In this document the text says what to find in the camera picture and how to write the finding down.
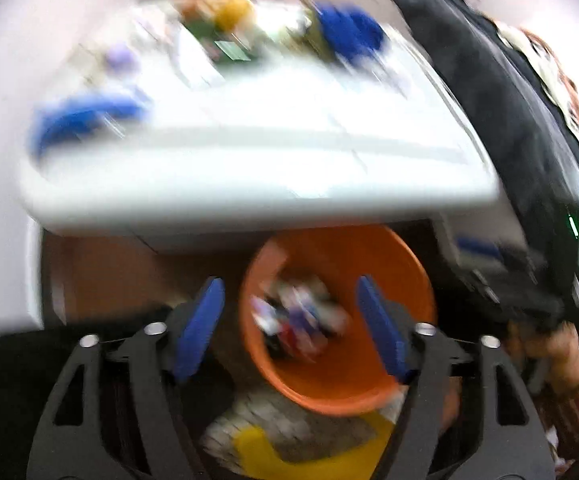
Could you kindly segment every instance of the person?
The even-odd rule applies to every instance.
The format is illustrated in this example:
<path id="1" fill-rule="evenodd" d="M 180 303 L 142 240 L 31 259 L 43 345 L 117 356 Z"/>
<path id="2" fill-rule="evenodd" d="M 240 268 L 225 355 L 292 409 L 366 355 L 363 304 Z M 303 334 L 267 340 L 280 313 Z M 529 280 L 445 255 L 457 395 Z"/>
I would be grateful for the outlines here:
<path id="1" fill-rule="evenodd" d="M 545 387 L 535 398 L 538 415 L 546 429 L 554 428 L 558 438 L 555 456 L 557 473 L 562 474 L 579 458 L 579 337 L 571 323 L 564 323 L 550 335 L 523 340 L 514 324 L 509 327 L 506 350 L 513 361 L 524 356 L 547 358 L 551 366 Z"/>

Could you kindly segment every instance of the blue cloth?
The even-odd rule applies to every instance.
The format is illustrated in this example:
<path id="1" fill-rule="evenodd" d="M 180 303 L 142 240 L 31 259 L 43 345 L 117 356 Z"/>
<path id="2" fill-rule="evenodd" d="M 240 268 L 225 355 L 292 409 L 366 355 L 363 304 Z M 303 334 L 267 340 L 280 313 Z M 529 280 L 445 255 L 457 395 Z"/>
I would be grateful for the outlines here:
<path id="1" fill-rule="evenodd" d="M 376 20 L 358 7 L 317 7 L 323 37 L 331 49 L 349 62 L 380 50 L 385 33 Z"/>
<path id="2" fill-rule="evenodd" d="M 40 158 L 52 145 L 90 135 L 102 115 L 113 119 L 140 119 L 146 114 L 148 100 L 135 95 L 91 93 L 73 97 L 57 108 L 44 110 L 31 139 L 31 151 Z"/>

